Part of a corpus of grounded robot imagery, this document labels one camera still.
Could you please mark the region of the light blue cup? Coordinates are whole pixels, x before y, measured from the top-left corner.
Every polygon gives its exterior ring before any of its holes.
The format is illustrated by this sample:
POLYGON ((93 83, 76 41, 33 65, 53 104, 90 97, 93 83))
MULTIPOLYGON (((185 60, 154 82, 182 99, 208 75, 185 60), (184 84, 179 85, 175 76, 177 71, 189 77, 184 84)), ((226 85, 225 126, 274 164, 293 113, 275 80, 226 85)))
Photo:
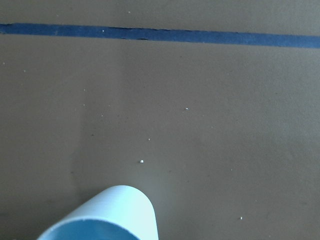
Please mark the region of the light blue cup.
POLYGON ((154 207, 139 189, 103 190, 50 226, 40 240, 157 240, 154 207))

